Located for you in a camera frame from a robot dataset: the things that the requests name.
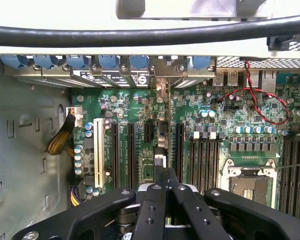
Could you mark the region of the metal CPU socket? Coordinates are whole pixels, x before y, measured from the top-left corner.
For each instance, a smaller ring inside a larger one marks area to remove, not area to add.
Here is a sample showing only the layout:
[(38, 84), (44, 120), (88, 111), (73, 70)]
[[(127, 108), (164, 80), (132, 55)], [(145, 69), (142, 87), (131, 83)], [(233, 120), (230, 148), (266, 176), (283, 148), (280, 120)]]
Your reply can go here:
[(225, 160), (218, 178), (218, 187), (273, 209), (277, 206), (278, 173), (274, 159), (264, 164), (236, 164)]

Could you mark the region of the long black expansion slot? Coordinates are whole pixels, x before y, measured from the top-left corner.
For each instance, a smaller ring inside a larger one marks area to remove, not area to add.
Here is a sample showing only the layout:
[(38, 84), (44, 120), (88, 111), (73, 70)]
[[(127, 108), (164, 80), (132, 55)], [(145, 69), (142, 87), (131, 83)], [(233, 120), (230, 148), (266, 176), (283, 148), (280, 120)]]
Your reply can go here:
[(133, 122), (127, 124), (127, 160), (128, 185), (135, 189), (135, 162), (136, 162), (136, 127)]
[(175, 135), (175, 161), (176, 161), (176, 175), (179, 183), (183, 181), (184, 135), (185, 135), (184, 124), (177, 123), (176, 135)]
[(112, 180), (113, 187), (120, 187), (120, 127), (117, 122), (112, 123)]

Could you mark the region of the white expansion slot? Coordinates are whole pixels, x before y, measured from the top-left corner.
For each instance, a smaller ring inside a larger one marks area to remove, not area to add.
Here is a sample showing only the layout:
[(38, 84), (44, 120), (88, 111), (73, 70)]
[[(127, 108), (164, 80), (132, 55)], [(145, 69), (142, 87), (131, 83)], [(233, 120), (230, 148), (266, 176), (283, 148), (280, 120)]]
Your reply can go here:
[(93, 154), (94, 154), (94, 187), (102, 188), (105, 184), (105, 129), (104, 119), (93, 120)]

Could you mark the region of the short black expansion slot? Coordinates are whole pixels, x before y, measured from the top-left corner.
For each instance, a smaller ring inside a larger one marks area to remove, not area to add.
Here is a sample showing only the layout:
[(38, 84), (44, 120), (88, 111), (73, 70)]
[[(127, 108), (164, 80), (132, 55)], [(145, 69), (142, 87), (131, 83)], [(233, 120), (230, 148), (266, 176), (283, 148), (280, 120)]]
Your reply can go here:
[(153, 139), (152, 123), (146, 122), (144, 124), (144, 143), (151, 143)]

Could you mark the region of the thin metal locking lever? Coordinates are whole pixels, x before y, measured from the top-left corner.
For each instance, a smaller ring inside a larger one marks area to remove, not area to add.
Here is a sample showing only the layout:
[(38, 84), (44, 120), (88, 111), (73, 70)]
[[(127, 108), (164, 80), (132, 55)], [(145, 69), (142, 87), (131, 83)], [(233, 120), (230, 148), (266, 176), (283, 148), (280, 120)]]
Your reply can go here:
[(278, 166), (275, 168), (275, 171), (279, 171), (281, 169), (287, 169), (287, 168), (294, 168), (294, 167), (300, 167), (300, 163), (290, 164), (290, 165), (285, 165), (285, 166)]

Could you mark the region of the green motherboard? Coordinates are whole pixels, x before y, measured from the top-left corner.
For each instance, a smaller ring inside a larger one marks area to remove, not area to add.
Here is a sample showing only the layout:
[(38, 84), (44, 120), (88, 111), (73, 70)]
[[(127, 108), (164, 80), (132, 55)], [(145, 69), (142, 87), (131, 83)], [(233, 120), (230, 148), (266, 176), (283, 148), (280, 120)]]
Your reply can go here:
[[(275, 167), (282, 166), (284, 137), (290, 139), (289, 165), (293, 159), (293, 145), (298, 142), (300, 163), (300, 76), (280, 74), (275, 93), (248, 87), (211, 86), (206, 82), (188, 88), (174, 88), (170, 92), (171, 130), (169, 166), (175, 170), (176, 125), (184, 124), (183, 184), (190, 184), (191, 137), (206, 139), (204, 182), (207, 190), (209, 140), (219, 140), (219, 172), (227, 159), (238, 165), (263, 165), (268, 159)], [(73, 133), (75, 180), (70, 187), (70, 204), (76, 207), (114, 188), (112, 157), (112, 123), (119, 125), (120, 187), (129, 188), (128, 123), (135, 124), (135, 185), (155, 181), (154, 160), (163, 161), (166, 151), (157, 146), (159, 117), (164, 115), (164, 104), (156, 100), (154, 89), (76, 89), (72, 94), (73, 107), (82, 107), (83, 125)], [(94, 119), (104, 119), (105, 184), (95, 188)], [(152, 141), (144, 143), (144, 124), (152, 123)], [(294, 217), (299, 218), (299, 168), (296, 168)], [(291, 167), (288, 168), (287, 213), (291, 215)], [(281, 171), (277, 171), (276, 208), (281, 206)]]

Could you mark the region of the white power connector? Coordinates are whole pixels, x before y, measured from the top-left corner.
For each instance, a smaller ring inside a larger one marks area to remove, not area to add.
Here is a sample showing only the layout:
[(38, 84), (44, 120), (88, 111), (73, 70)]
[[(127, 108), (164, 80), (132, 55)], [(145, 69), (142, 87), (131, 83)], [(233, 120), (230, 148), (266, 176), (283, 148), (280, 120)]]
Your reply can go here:
[(66, 113), (71, 114), (75, 117), (75, 123), (74, 123), (75, 128), (80, 128), (83, 126), (84, 114), (83, 114), (83, 108), (81, 106), (67, 107)]

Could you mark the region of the grey metal PC case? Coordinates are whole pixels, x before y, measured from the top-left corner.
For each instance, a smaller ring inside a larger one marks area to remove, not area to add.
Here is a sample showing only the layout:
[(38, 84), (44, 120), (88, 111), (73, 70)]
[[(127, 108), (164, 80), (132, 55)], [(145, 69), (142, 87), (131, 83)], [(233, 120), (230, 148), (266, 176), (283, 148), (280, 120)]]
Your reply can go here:
[[(147, 68), (136, 69), (127, 54), (111, 54), (119, 66), (104, 69), (98, 55), (89, 58), (89, 69), (73, 69), (66, 55), (58, 58), (58, 67), (42, 68), (33, 56), (26, 55), (28, 67), (15, 69), (0, 59), (0, 240), (12, 240), (19, 231), (60, 214), (74, 206), (70, 188), (75, 181), (75, 117), (66, 112), (73, 107), (74, 90), (82, 89), (154, 89), (154, 57), (148, 56)], [(281, 74), (300, 76), (300, 57), (256, 58), (247, 56), (211, 56), (210, 66), (193, 68), (194, 55), (187, 59), (187, 77), (173, 89), (185, 89), (207, 83), (213, 86), (218, 71), (238, 72), (238, 86), (273, 94)], [(172, 190), (167, 167), (165, 240), (197, 240), (186, 224), (185, 216)]]

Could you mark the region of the silver USB port block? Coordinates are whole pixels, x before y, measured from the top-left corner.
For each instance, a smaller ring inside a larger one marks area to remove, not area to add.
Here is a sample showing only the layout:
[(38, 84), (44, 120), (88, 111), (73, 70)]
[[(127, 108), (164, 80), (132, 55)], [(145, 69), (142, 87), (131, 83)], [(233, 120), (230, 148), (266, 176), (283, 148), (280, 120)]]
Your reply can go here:
[(231, 71), (217, 71), (212, 79), (212, 85), (216, 87), (238, 87), (239, 73), (236, 70)]

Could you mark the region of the blue slot retention clip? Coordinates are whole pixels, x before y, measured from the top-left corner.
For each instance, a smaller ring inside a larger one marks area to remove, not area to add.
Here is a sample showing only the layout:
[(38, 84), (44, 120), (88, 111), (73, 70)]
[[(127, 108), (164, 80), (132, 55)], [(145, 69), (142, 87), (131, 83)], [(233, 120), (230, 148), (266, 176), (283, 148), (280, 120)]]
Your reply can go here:
[(116, 55), (98, 55), (98, 61), (103, 69), (117, 69), (120, 64)]
[(23, 69), (28, 67), (28, 59), (25, 55), (19, 54), (1, 54), (1, 61), (14, 69)]
[(129, 61), (138, 70), (147, 68), (149, 65), (149, 57), (147, 55), (131, 55)]
[(210, 56), (193, 56), (192, 65), (196, 70), (206, 69), (211, 65)]
[(58, 58), (55, 55), (34, 55), (33, 60), (36, 65), (45, 69), (58, 67)]
[(90, 67), (90, 59), (85, 55), (66, 55), (66, 62), (75, 70), (88, 70)]

